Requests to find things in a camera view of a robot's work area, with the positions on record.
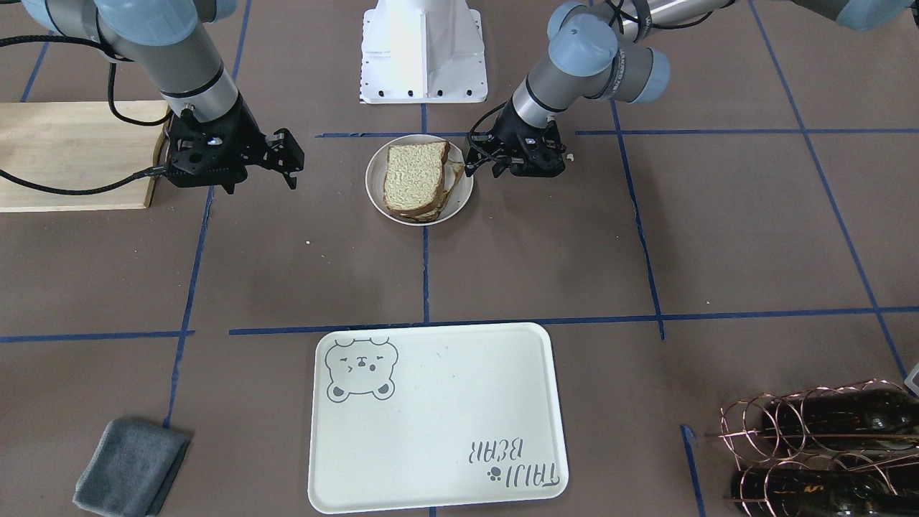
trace copper wire rack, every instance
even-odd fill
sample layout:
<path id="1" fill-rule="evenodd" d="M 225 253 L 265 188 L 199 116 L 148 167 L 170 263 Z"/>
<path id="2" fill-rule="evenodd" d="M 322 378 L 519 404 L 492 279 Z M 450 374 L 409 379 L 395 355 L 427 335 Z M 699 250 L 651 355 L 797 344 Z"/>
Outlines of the copper wire rack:
<path id="1" fill-rule="evenodd" d="M 883 450 L 840 451 L 821 441 L 830 435 L 811 433 L 804 423 L 807 402 L 815 397 L 880 388 L 895 388 L 906 393 L 896 383 L 871 379 L 834 388 L 818 386 L 782 396 L 763 393 L 721 408 L 721 433 L 717 438 L 724 441 L 731 451 L 741 473 L 737 497 L 726 500 L 736 504 L 747 515 L 788 515 L 776 501 L 769 499 L 767 487 L 772 472 L 789 468 L 870 473 L 883 480 L 892 494 L 900 493 L 891 483 L 889 472 L 895 468 L 919 465 L 919 434 L 832 435 L 833 438 L 864 438 L 889 445 Z M 773 416 L 774 412 L 770 412 L 781 406 L 787 407 L 799 419 L 802 433 L 782 433 Z M 764 418 L 772 424 L 767 430 L 762 429 Z M 763 487 L 757 490 L 757 494 L 744 494 L 744 481 L 748 473 L 757 467 L 768 469 Z"/>

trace wine bottle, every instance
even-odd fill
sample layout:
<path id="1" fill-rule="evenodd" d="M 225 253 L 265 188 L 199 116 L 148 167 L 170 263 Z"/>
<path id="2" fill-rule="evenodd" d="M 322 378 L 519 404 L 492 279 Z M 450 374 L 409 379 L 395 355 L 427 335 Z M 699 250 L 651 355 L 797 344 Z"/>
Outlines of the wine bottle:
<path id="1" fill-rule="evenodd" d="M 919 497 L 919 465 L 892 466 L 885 468 L 884 474 L 897 492 Z"/>
<path id="2" fill-rule="evenodd" d="M 802 435 L 802 420 L 810 435 L 817 435 L 805 445 L 837 451 L 908 449 L 915 447 L 915 442 L 893 435 L 919 434 L 919 400 L 884 388 L 776 402 L 763 414 L 763 434 L 775 436 L 777 426 L 787 442 L 797 443 L 792 437 Z"/>
<path id="3" fill-rule="evenodd" d="M 919 515 L 919 498 L 892 495 L 877 477 L 845 471 L 751 468 L 734 476 L 731 495 L 754 517 Z"/>

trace brown floor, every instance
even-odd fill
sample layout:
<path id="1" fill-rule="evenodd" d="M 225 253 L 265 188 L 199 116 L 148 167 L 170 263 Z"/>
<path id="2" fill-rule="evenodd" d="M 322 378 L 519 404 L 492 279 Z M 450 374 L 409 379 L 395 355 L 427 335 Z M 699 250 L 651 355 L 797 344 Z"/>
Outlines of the brown floor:
<path id="1" fill-rule="evenodd" d="M 166 182 L 147 211 L 0 216 L 0 515 L 81 514 L 74 483 L 106 423 L 170 407 L 194 439 L 163 516 L 316 514 L 312 357 L 338 327 L 526 319 L 553 339 L 567 491 L 394 513 L 419 517 L 692 516 L 691 470 L 707 515 L 734 515 L 732 459 L 706 437 L 719 406 L 919 362 L 919 31 L 905 13 L 860 34 L 738 2 L 649 40 L 674 77 L 658 102 L 617 106 L 624 149 L 609 104 L 580 100 L 559 118 L 576 159 L 561 177 L 484 169 L 428 232 L 376 213 L 364 168 L 389 137 L 373 133 L 466 131 L 544 51 L 559 3 L 470 0 L 490 98 L 424 109 L 357 103 L 375 2 L 240 2 L 209 32 L 230 69 L 242 50 L 263 130 L 303 145 L 296 191 L 253 169 L 235 195 L 214 192 L 206 233 L 207 190 Z M 0 34 L 40 32 L 21 6 L 0 12 Z M 121 69 L 118 98 L 156 98 Z M 5 48 L 0 70 L 0 101 L 105 98 L 88 49 Z"/>

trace white plate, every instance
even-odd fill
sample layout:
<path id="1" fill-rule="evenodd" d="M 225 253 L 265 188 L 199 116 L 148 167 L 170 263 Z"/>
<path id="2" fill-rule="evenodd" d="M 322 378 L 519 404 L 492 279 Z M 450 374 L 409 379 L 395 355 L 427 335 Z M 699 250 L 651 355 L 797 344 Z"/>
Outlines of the white plate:
<path id="1" fill-rule="evenodd" d="M 316 510 L 541 500 L 567 485 L 542 327 L 391 328 L 319 342 L 308 475 Z"/>
<path id="2" fill-rule="evenodd" d="M 370 163 L 367 165 L 367 195 L 370 196 L 370 201 L 373 203 L 373 206 L 377 207 L 380 213 L 389 217 L 396 223 L 408 224 L 409 226 L 429 226 L 431 224 L 443 223 L 450 217 L 453 217 L 454 214 L 460 211 L 460 208 L 466 205 L 466 201 L 468 201 L 469 197 L 472 195 L 472 178 L 467 177 L 465 172 L 463 172 L 463 174 L 459 176 L 459 183 L 450 192 L 450 197 L 447 199 L 447 204 L 444 205 L 443 212 L 440 213 L 437 219 L 430 223 L 417 223 L 409 219 L 403 219 L 392 215 L 386 210 L 386 201 L 383 199 L 383 180 L 386 178 L 387 149 L 389 149 L 390 145 L 427 144 L 429 142 L 443 141 L 443 138 L 430 134 L 409 134 L 383 145 L 380 150 L 373 155 L 370 159 Z M 447 159 L 453 162 L 463 163 L 462 151 L 460 151 L 456 145 L 450 144 Z M 445 189 L 453 187 L 453 177 L 453 168 L 449 164 L 444 165 Z"/>

